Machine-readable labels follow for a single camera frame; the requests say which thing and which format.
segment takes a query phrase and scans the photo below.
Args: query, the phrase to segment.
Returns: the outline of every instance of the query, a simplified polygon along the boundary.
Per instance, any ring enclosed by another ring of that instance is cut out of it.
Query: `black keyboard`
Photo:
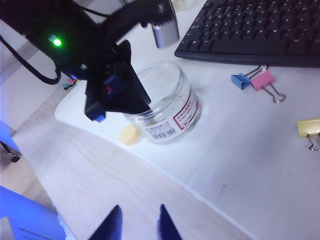
[[[174,55],[320,67],[320,0],[207,0]]]

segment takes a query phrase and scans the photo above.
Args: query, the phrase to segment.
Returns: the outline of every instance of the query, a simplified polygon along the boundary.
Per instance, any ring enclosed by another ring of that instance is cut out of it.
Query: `robotic arm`
[[[96,121],[106,111],[138,114],[150,109],[150,98],[131,66],[130,43],[117,41],[138,23],[152,24],[158,48],[179,39],[170,0],[135,0],[99,24],[73,0],[0,0],[0,17],[54,61],[58,78],[62,71],[87,80],[85,115]],[[34,74],[45,83],[58,82]]]

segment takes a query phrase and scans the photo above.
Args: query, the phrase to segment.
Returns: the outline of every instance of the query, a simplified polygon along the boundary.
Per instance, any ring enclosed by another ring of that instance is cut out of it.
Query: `metal clip handle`
[[[309,150],[310,150],[310,151],[320,151],[319,148],[313,148],[313,147],[314,147],[314,142],[312,141],[311,136],[310,136],[309,133],[306,135],[306,137],[309,139],[309,141],[310,141],[310,143],[311,143],[311,146],[309,147]]]
[[[276,90],[276,88],[272,85],[271,82],[268,83],[270,85],[270,87],[274,90],[274,92],[278,95],[278,96],[282,96],[282,98],[280,100],[276,100],[275,95],[273,95],[268,89],[266,89],[264,86],[261,87],[261,89],[263,89],[267,94],[269,94],[272,98],[273,98],[273,102],[275,104],[279,104],[281,102],[283,102],[286,99],[286,95],[283,93],[280,93]]]
[[[268,64],[260,64],[257,68],[253,69],[252,71],[246,73],[246,74],[243,75],[243,76],[248,77],[249,79],[252,79],[253,77],[255,77],[256,75],[258,75],[259,73],[268,70],[268,68],[269,68],[269,65],[268,65]]]

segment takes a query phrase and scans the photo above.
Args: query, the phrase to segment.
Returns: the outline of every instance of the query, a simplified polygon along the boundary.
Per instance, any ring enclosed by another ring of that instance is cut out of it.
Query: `yellow binder clip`
[[[320,137],[320,118],[298,121],[297,125],[298,125],[299,136],[303,138],[308,138],[311,143],[309,150],[320,151],[320,149],[313,148],[314,142],[311,139],[311,136]]]

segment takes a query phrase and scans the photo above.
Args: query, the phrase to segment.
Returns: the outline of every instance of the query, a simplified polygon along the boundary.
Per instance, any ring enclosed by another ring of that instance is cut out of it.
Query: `blue binder clip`
[[[255,77],[260,72],[266,71],[268,68],[268,65],[259,65],[257,68],[246,74],[239,73],[238,75],[231,75],[231,82],[233,82],[238,88],[243,90],[250,85],[251,78]]]
[[[231,82],[233,82],[241,90],[250,85],[250,79],[243,75],[243,73],[239,73],[239,75],[231,75]]]

